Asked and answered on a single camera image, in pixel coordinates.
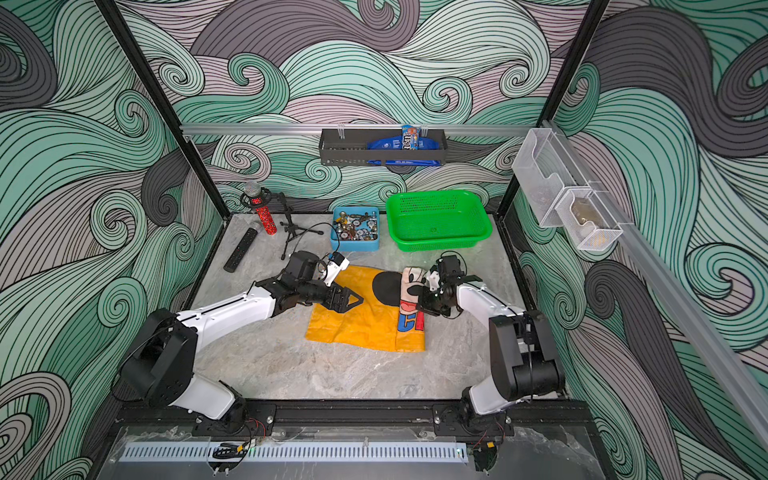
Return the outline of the yellow pillowcase with print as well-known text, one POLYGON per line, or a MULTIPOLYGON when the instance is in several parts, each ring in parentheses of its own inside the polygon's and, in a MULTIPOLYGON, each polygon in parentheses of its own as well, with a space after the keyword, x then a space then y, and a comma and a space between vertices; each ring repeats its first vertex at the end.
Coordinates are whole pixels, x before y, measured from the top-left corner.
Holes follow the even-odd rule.
POLYGON ((426 350, 425 315, 418 309, 423 270, 401 272, 351 266, 337 282, 362 297, 347 313, 315 306, 305 338, 399 353, 426 350))

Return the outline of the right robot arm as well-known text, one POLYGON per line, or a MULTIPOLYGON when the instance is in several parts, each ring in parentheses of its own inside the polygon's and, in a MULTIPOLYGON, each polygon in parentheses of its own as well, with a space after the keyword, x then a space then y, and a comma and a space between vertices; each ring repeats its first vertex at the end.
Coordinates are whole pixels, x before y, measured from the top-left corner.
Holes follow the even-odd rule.
POLYGON ((427 272, 403 277, 413 283, 405 292, 415 296, 418 311, 444 318, 467 313, 487 328, 490 375, 463 394, 466 416, 498 414, 561 392, 566 374, 543 313, 503 299, 462 266, 459 256, 446 255, 427 272))

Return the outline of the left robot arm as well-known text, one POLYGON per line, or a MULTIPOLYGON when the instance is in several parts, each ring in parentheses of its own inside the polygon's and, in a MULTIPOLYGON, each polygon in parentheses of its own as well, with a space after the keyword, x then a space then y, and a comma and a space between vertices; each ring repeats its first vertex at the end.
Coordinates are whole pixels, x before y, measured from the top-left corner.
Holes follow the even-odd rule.
POLYGON ((238 394, 197 374, 197 354, 216 340, 297 305, 319 304, 343 314, 363 303, 360 295, 336 282, 350 265, 345 256, 333 253, 320 278, 319 262, 317 255, 298 251, 278 275, 253 282, 243 293, 194 310, 152 312, 128 347, 119 380, 151 407, 178 407, 213 421, 230 416, 238 394))

